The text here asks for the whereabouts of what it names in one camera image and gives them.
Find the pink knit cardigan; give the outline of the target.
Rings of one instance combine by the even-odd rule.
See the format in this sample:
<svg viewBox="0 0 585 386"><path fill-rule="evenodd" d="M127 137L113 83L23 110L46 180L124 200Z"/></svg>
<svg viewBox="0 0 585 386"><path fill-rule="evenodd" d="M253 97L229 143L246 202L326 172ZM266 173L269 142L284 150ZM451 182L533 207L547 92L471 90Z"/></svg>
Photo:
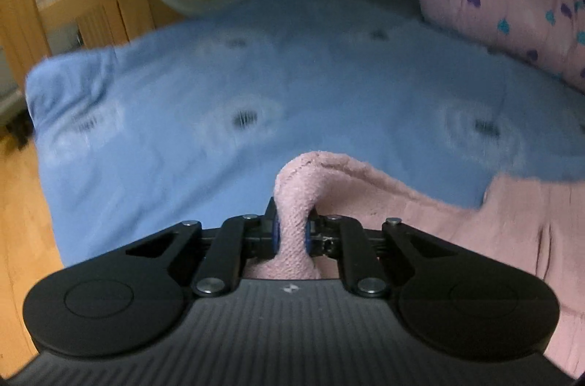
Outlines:
<svg viewBox="0 0 585 386"><path fill-rule="evenodd" d="M377 230L398 217L456 245L532 273L560 302L546 357L577 377L584 371L584 184L496 176L478 209L429 198L346 154L301 154L278 174L273 197L282 227L276 257L251 261L257 279L335 278L333 261L312 259L303 226L310 210L343 215Z"/></svg>

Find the blue dandelion bed sheet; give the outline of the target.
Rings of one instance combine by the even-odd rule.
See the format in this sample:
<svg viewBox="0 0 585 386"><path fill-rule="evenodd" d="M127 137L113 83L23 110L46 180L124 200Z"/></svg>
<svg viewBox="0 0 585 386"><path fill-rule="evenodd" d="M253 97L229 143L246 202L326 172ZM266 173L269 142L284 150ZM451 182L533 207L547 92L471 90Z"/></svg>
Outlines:
<svg viewBox="0 0 585 386"><path fill-rule="evenodd" d="M263 211L308 151L462 208L500 173L584 176L583 96L426 24L418 0L246 0L49 58L26 99L65 265Z"/></svg>

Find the wooden cabinet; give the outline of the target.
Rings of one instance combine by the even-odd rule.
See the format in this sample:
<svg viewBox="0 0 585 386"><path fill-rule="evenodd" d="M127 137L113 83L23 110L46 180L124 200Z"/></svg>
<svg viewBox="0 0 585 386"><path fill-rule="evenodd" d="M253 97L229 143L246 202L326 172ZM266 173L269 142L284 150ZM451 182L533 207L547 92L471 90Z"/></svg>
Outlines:
<svg viewBox="0 0 585 386"><path fill-rule="evenodd" d="M125 45L182 19L161 0L1 0L1 48L16 83L53 54L46 35L77 24L86 48Z"/></svg>

